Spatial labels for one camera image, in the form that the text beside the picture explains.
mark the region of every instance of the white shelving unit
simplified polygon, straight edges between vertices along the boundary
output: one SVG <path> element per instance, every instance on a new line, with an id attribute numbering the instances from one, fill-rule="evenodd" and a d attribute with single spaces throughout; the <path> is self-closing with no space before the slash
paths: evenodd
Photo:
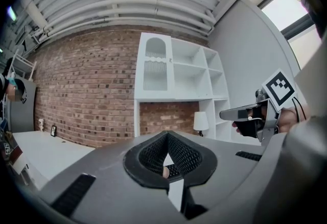
<path id="1" fill-rule="evenodd" d="M 231 141 L 227 83 L 216 51 L 170 36 L 142 33 L 137 56 L 134 131 L 139 136 L 140 102 L 198 101 L 208 117 L 207 138 Z"/>

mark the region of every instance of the ceiling light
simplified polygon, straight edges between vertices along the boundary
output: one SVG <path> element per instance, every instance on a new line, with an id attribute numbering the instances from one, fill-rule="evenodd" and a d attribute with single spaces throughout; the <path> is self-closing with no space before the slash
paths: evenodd
<path id="1" fill-rule="evenodd" d="M 11 18 L 13 21 L 16 21 L 17 16 L 16 16 L 14 10 L 12 10 L 11 6 L 8 7 L 8 9 L 7 9 L 7 13 L 8 13 L 8 15 L 10 16 L 10 18 Z"/>

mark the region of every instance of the small picture frame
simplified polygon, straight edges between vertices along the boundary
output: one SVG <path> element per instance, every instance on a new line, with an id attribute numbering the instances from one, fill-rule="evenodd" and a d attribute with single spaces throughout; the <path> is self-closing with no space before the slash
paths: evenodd
<path id="1" fill-rule="evenodd" d="M 56 137 L 57 126 L 52 125 L 51 127 L 51 136 Z"/>

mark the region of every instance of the brick wall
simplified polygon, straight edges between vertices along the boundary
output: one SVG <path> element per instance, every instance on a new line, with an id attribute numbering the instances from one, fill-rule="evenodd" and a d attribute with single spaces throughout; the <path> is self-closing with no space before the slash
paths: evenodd
<path id="1" fill-rule="evenodd" d="M 174 130 L 198 134 L 193 130 L 194 113 L 199 102 L 140 103 L 141 134 Z"/>
<path id="2" fill-rule="evenodd" d="M 187 34 L 141 26 L 92 29 L 45 45 L 29 57 L 37 61 L 33 75 L 37 84 L 35 130 L 39 130 L 38 119 L 44 118 L 45 131 L 56 125 L 57 136 L 92 147 L 133 137 L 134 79 L 141 32 L 207 45 L 205 40 Z M 184 121 L 181 129 L 189 131 L 188 123 Z"/>

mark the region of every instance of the lamp shade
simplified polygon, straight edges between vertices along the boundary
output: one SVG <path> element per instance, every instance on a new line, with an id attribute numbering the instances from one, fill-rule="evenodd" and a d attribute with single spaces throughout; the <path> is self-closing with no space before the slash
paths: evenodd
<path id="1" fill-rule="evenodd" d="M 209 129 L 208 119 L 205 112 L 194 113 L 193 129 L 196 131 L 204 131 Z"/>

